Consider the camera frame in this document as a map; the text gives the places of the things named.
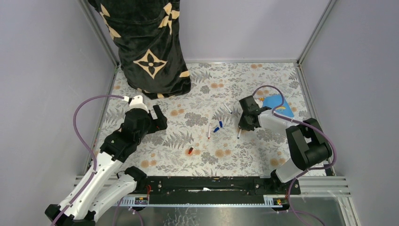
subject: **black blanket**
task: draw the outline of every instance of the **black blanket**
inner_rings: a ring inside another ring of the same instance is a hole
[[[88,0],[119,48],[131,87],[151,99],[190,92],[179,40],[179,0]]]

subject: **floor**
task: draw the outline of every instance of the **floor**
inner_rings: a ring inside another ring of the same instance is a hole
[[[344,226],[345,221],[338,201],[329,198],[292,198],[295,210],[306,211],[319,217],[325,225]],[[115,207],[107,210],[96,226],[112,225]],[[299,226],[303,225],[293,213],[277,214],[271,208],[249,207],[201,207],[201,208],[154,208],[140,211],[144,225],[152,226]],[[317,220],[300,214],[310,225],[321,225]],[[126,207],[119,209],[118,226],[140,225],[137,214],[132,215]]]
[[[238,100],[251,95],[261,85],[273,85],[281,89],[295,118],[307,119],[309,114],[293,63],[187,66],[192,80],[189,94],[157,100],[144,97],[149,109],[153,105],[161,107],[168,118],[168,129],[147,135],[120,170],[134,165],[149,176],[269,176],[289,159],[286,139],[269,129],[243,131],[237,139],[242,112]],[[140,93],[128,86],[119,69],[112,94]],[[277,92],[262,89],[256,98],[273,94]],[[105,137],[123,122],[127,109],[126,102],[109,101],[97,138],[97,152]],[[209,124],[215,128],[218,120],[222,120],[223,128],[208,139]],[[194,150],[188,154],[190,147]],[[311,171],[308,175],[325,176],[325,171]]]

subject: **floral pattern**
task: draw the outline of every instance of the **floral pattern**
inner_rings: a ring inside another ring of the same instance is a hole
[[[295,118],[309,117],[301,86],[292,63],[265,64],[188,64],[192,90],[182,96],[150,100],[152,109],[159,105],[168,118],[168,128],[145,136],[142,143],[120,170],[137,166],[150,176],[268,176],[289,159],[287,139],[267,128],[242,131],[237,139],[242,109],[239,100],[252,94],[257,87],[269,84],[284,93]],[[112,94],[135,96],[141,93],[128,86],[123,71],[117,71]],[[261,89],[256,98],[277,94]],[[223,103],[232,110],[227,111]],[[110,99],[96,151],[105,137],[118,129],[128,105]],[[222,121],[223,128],[211,132]],[[323,170],[308,173],[323,176]]]

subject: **white marker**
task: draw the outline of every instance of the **white marker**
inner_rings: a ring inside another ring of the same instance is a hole
[[[241,131],[242,131],[242,129],[239,129],[237,139],[239,139],[239,137],[241,136]]]
[[[230,112],[230,114],[233,114],[233,112],[230,110],[230,108],[223,102],[223,105],[226,107],[226,109]]]
[[[211,138],[211,124],[209,124],[209,129],[208,129],[208,139]]]

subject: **white wall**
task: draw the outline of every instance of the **white wall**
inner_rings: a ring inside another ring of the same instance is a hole
[[[297,59],[329,0],[182,0],[186,61]],[[100,16],[98,23],[108,37]],[[115,45],[107,39],[114,50]]]
[[[82,173],[72,116],[105,94],[113,65],[76,0],[0,3],[0,225],[45,226]],[[78,115],[89,144],[104,101]]]
[[[363,226],[398,225],[399,1],[338,1],[303,69]]]

